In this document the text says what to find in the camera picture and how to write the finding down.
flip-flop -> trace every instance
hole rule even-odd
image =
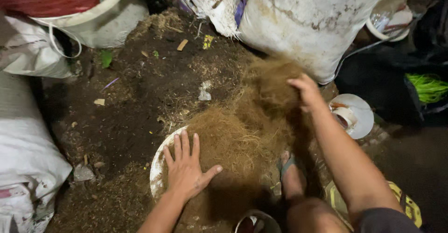
[[[279,161],[277,162],[277,168],[279,170],[280,173],[280,181],[283,180],[283,175],[286,173],[286,170],[288,170],[288,168],[292,165],[296,165],[297,168],[299,168],[303,175],[306,178],[306,169],[305,169],[305,165],[303,164],[303,162],[301,160],[296,160],[296,156],[294,155],[294,153],[290,152],[289,153],[289,159],[286,162],[286,164],[284,166],[282,166],[282,162],[281,162],[281,157],[279,159]]]

